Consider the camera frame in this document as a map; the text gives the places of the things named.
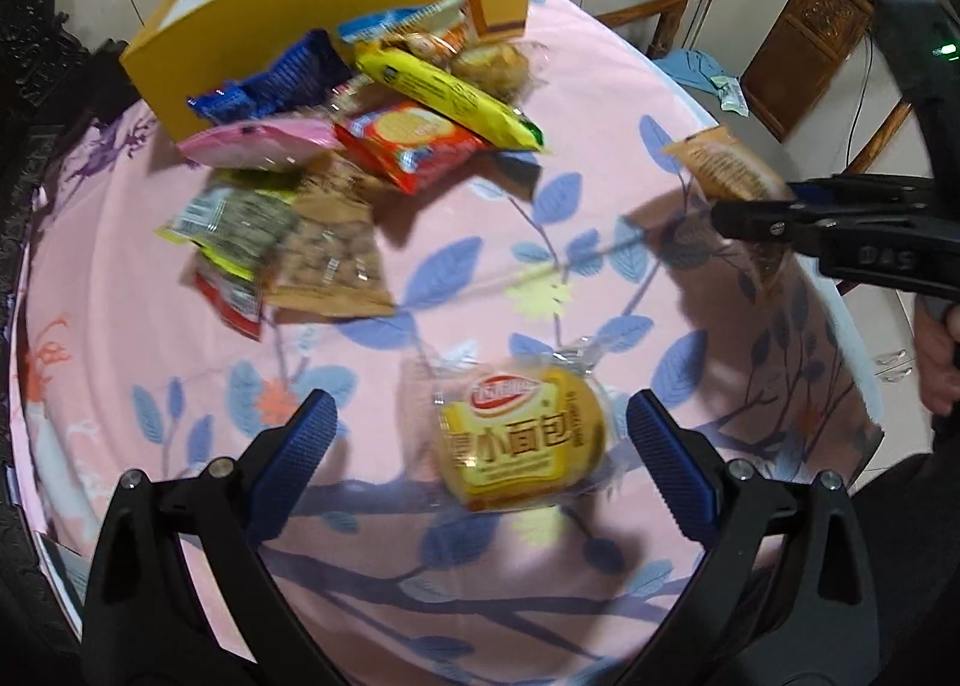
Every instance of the floral tablecloth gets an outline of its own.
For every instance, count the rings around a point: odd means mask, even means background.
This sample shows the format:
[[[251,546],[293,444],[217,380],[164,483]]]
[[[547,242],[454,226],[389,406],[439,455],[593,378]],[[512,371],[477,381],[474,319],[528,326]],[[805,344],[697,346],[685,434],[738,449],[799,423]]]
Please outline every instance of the floral tablecloth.
[[[88,131],[37,230],[19,338],[20,414],[64,544],[90,555],[123,470],[159,480],[236,456],[321,387],[337,440],[261,553],[334,661],[366,686],[582,686],[642,648],[701,555],[625,440],[634,391],[653,387],[680,423],[772,477],[851,477],[877,428],[808,276],[791,263],[767,300],[661,153],[703,114],[567,0],[531,0],[527,35],[549,50],[526,106],[549,145],[539,189],[526,203],[472,177],[400,232],[387,218],[394,317],[277,319],[260,343],[230,331],[185,282],[191,251],[154,233],[205,171],[144,103]],[[618,482],[531,512],[432,507],[440,480],[404,466],[397,432],[409,351],[496,362],[598,335]],[[198,584],[243,651],[212,581]]]

